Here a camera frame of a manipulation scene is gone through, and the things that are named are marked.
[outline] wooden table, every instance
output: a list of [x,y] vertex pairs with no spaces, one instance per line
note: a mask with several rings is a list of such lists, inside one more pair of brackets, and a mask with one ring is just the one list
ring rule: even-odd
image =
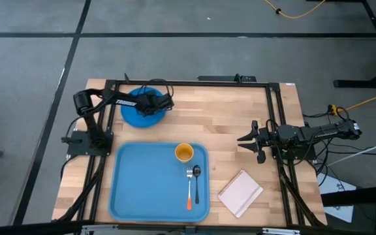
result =
[[[89,79],[87,88],[103,89],[106,80]],[[120,91],[130,92],[138,86],[120,85]],[[163,93],[166,89],[154,86]],[[287,123],[304,125],[300,102],[294,84],[280,84]],[[268,156],[264,164],[257,164],[256,153],[237,147],[236,139],[249,133],[252,120],[260,127],[269,118],[266,92],[259,87],[199,87],[174,86],[175,106],[157,125],[148,129],[136,129],[126,124],[116,108],[114,115],[114,143],[112,154],[107,157],[101,193],[97,209],[97,223],[142,223],[116,221],[108,213],[108,199],[116,151],[126,142],[197,142],[206,147],[209,154],[210,213],[198,225],[216,226],[285,226],[281,190],[277,166],[265,148]],[[278,118],[275,95],[275,115]],[[99,98],[94,97],[96,105]],[[106,109],[104,127],[109,113]],[[80,120],[76,127],[85,130]],[[66,167],[55,204],[53,219],[61,217],[82,191],[87,170],[88,156],[73,159]],[[219,201],[217,194],[241,170],[244,169],[264,188],[263,193],[239,218]],[[303,162],[296,166],[300,194],[317,218],[326,223],[317,178],[312,166]],[[92,195],[88,197],[84,219],[89,218]],[[294,200],[290,196],[293,222],[297,223]]]

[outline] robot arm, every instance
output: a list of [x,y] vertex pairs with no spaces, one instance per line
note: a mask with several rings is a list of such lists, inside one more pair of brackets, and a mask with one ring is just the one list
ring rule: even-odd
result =
[[292,125],[276,125],[276,130],[271,132],[267,127],[258,129],[258,122],[252,121],[252,131],[239,138],[238,141],[255,140],[248,144],[238,144],[240,147],[258,152],[258,163],[266,159],[263,147],[276,146],[283,150],[285,158],[295,158],[303,149],[330,138],[357,140],[362,131],[354,120],[346,119],[337,123],[319,127],[296,127]]
[[[94,106],[91,96],[95,95],[101,102]],[[154,91],[147,91],[143,94],[131,95],[111,89],[86,89],[77,92],[73,96],[76,113],[84,118],[87,125],[87,134],[91,148],[103,148],[105,146],[105,135],[94,118],[94,113],[99,112],[109,104],[119,104],[134,107],[143,117],[154,115],[161,110],[171,110],[174,102],[169,93],[160,97]],[[62,142],[74,141],[69,137],[63,137]]]

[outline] spoon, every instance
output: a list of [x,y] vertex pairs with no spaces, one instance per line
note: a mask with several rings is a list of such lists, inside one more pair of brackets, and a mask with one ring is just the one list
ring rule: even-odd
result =
[[198,198],[198,177],[201,174],[201,168],[198,165],[195,165],[193,168],[194,176],[195,176],[195,183],[196,183],[196,190],[195,190],[195,204],[200,203],[200,199]]

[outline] gray floor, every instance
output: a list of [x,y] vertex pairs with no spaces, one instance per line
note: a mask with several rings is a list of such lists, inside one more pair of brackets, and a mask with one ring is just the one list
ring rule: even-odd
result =
[[[291,15],[316,3],[275,1]],[[376,0],[369,1],[376,14]],[[0,31],[73,32],[84,0],[0,0]],[[84,32],[374,32],[361,4],[326,3],[313,14],[289,20],[263,1],[93,1]],[[0,226],[12,207],[35,150],[61,75],[71,39],[0,39]],[[80,39],[44,155],[25,223],[51,218],[66,145],[60,142],[76,117],[72,95],[88,78],[166,78],[198,75],[255,75],[262,82],[294,82],[307,114],[327,104],[348,107],[376,96],[376,89],[335,89],[332,80],[367,80],[376,75],[376,40],[332,39]],[[376,144],[376,101],[350,112]],[[312,125],[325,119],[309,120]],[[347,150],[331,147],[331,150]],[[330,156],[330,161],[340,158]],[[376,185],[376,157],[362,156],[334,166],[342,180]]]

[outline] white cable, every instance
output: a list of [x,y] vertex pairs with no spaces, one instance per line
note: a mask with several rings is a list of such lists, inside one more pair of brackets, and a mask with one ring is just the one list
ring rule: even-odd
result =
[[349,158],[351,158],[351,157],[355,157],[355,156],[357,156],[357,155],[360,155],[360,154],[363,154],[363,153],[369,152],[369,151],[374,150],[374,149],[376,149],[376,146],[375,146],[375,147],[372,147],[372,148],[370,148],[370,149],[364,150],[364,151],[360,151],[359,153],[355,153],[355,154],[352,154],[352,155],[350,155],[350,156],[344,157],[344,158],[342,158],[342,159],[339,159],[339,160],[337,160],[337,161],[335,161],[335,162],[332,162],[332,163],[328,164],[327,166],[332,166],[333,164],[336,164],[336,163],[338,163],[338,162],[341,162],[341,161],[343,161],[343,160],[349,159]]

